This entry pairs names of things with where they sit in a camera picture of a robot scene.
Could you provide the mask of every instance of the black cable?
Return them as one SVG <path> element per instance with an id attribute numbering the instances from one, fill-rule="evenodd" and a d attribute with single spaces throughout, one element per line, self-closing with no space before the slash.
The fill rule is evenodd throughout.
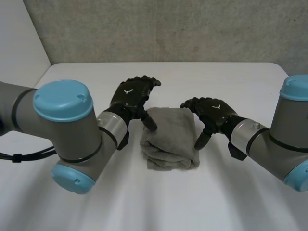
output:
<path id="1" fill-rule="evenodd" d="M 44 150 L 41 150 L 41 151 L 38 151 L 38 152 L 35 152 L 35 153 L 31 153 L 31 154 L 26 154 L 26 155 L 22 155 L 22 154 L 7 155 L 7 154 L 4 154 L 4 153 L 0 153 L 0 159 L 11 160 L 13 163 L 20 163 L 22 161 L 41 160 L 41 159 L 47 158 L 49 156 L 52 156 L 56 153 L 57 152 L 54 149 L 54 147 L 49 147 L 49 148 L 46 148 Z"/>

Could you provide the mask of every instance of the white wall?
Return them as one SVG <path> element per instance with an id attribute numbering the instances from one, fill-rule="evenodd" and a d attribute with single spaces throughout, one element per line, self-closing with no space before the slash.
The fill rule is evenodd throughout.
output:
<path id="1" fill-rule="evenodd" d="M 0 0 L 0 81 L 33 87 L 50 67 L 22 0 Z"/>

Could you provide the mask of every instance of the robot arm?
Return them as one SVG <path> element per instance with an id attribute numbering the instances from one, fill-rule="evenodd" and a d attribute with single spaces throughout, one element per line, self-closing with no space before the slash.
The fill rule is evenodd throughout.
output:
<path id="1" fill-rule="evenodd" d="M 214 133 L 229 139 L 231 156 L 251 157 L 293 189 L 308 190 L 308 75 L 288 77 L 271 128 L 239 117 L 224 101 L 193 98 L 180 107 L 189 108 L 204 122 L 195 148 L 202 149 Z"/>
<path id="2" fill-rule="evenodd" d="M 89 90 L 78 81 L 55 81 L 39 89 L 0 82 L 1 135 L 14 130 L 51 140 L 60 158 L 53 179 L 85 194 L 115 150 L 127 144 L 130 120 L 142 119 L 148 129 L 157 129 L 143 105 L 159 85 L 146 76 L 128 79 L 96 118 Z"/>

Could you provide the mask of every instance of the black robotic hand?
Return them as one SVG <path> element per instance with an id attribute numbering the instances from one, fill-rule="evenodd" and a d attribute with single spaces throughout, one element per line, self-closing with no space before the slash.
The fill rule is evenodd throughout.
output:
<path id="1" fill-rule="evenodd" d="M 236 112 L 223 100 L 212 98 L 194 97 L 182 103 L 180 108 L 189 108 L 205 124 L 203 132 L 195 143 L 196 150 L 204 148 L 212 134 L 223 133 L 222 125 L 230 116 L 237 116 Z"/>
<path id="2" fill-rule="evenodd" d="M 129 78 L 122 82 L 115 91 L 107 111 L 116 113 L 125 121 L 127 127 L 132 119 L 141 119 L 150 130 L 157 130 L 157 125 L 144 109 L 145 102 L 149 99 L 153 87 L 160 86 L 161 82 L 147 76 Z M 127 132 L 118 150 L 121 150 L 128 142 Z"/>

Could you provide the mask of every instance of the black band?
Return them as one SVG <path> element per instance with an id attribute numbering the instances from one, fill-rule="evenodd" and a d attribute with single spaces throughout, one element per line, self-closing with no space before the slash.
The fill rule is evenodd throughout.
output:
<path id="1" fill-rule="evenodd" d="M 115 146 L 117 147 L 117 140 L 116 140 L 115 136 L 110 131 L 108 131 L 107 129 L 105 129 L 103 127 L 98 127 L 98 129 L 100 131 L 105 132 L 108 136 L 110 136 L 110 138 L 115 142 Z"/>
<path id="2" fill-rule="evenodd" d="M 17 113 L 17 108 L 18 108 L 18 104 L 20 103 L 20 101 L 22 100 L 22 98 L 27 95 L 29 92 L 33 91 L 33 90 L 36 90 L 35 88 L 32 88 L 32 89 L 28 89 L 28 90 L 25 90 L 24 92 L 22 92 L 16 99 L 14 105 L 13 105 L 13 108 L 12 108 L 12 113 L 11 113 L 11 120 L 12 120 L 12 123 L 15 127 L 15 129 L 19 132 L 23 132 L 20 127 L 18 126 L 17 124 L 17 118 L 16 118 L 16 113 Z"/>
<path id="3" fill-rule="evenodd" d="M 78 160 L 67 160 L 67 159 L 64 159 L 62 157 L 59 156 L 59 158 L 65 162 L 68 162 L 68 163 L 80 163 L 80 162 L 83 162 L 83 161 L 86 161 L 86 160 L 89 160 L 90 158 L 94 157 L 98 152 L 99 150 L 101 149 L 102 147 L 102 144 L 103 144 L 103 140 L 102 140 L 102 137 L 101 137 L 101 142 L 100 142 L 100 145 L 98 146 L 98 148 L 91 154 L 91 155 L 88 155 L 86 157 L 83 157 L 81 159 L 78 159 Z"/>
<path id="4" fill-rule="evenodd" d="M 285 144 L 285 143 L 282 143 L 278 140 L 276 140 L 274 137 L 272 137 L 271 134 L 269 134 L 269 139 L 276 145 L 282 147 L 282 148 L 285 148 L 285 149 L 288 149 L 288 150 L 291 150 L 291 151 L 295 151 L 295 152 L 299 152 L 299 153 L 308 153 L 308 148 L 300 148 L 300 147 L 295 147 L 295 146 L 291 146 L 291 145 L 288 145 L 288 144 Z"/>
<path id="5" fill-rule="evenodd" d="M 247 147 L 246 147 L 246 153 L 249 156 L 249 152 L 250 152 L 250 147 L 253 143 L 253 141 L 255 140 L 255 138 L 257 138 L 258 135 L 260 135 L 262 132 L 269 130 L 269 128 L 262 128 L 259 131 L 257 131 L 248 141 Z"/>

